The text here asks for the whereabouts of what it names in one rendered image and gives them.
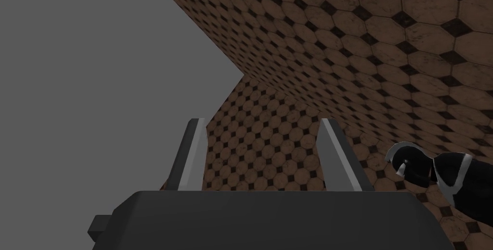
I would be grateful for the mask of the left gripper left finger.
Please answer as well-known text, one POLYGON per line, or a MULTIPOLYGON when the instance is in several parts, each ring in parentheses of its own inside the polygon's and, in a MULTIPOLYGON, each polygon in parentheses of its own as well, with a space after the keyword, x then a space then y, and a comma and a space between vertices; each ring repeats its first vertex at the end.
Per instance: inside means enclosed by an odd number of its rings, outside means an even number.
POLYGON ((167 190, 202 190, 208 137, 204 118, 189 120, 167 179, 167 190))

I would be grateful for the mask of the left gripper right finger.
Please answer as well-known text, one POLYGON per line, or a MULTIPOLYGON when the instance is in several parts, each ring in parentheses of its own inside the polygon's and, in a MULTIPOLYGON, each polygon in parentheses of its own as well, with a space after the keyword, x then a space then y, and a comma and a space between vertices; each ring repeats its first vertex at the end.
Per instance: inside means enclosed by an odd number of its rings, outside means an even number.
POLYGON ((316 148, 326 190, 350 192, 375 190, 335 119, 320 120, 316 148))

